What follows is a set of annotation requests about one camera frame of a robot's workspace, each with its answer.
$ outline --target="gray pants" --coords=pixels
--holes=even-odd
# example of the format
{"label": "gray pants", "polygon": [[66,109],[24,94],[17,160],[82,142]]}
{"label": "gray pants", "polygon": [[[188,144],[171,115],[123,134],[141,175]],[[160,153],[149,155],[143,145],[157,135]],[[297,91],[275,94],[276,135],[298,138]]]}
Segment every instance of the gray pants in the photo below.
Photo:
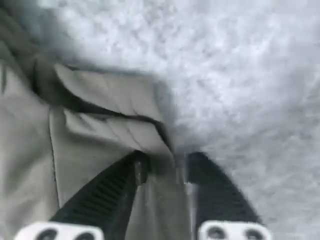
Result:
{"label": "gray pants", "polygon": [[71,70],[46,58],[0,10],[0,236],[48,221],[134,150],[152,173],[126,240],[190,240],[184,184],[147,79]]}

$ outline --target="bolt hole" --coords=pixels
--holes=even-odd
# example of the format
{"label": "bolt hole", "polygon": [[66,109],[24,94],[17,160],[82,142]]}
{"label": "bolt hole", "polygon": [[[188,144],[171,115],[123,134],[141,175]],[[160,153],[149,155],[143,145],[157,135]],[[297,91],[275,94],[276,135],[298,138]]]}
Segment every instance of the bolt hole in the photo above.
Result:
{"label": "bolt hole", "polygon": [[225,240],[227,239],[227,235],[225,233],[225,231],[221,228],[221,227],[211,227],[208,231],[207,231],[207,235],[209,237],[210,240]]}

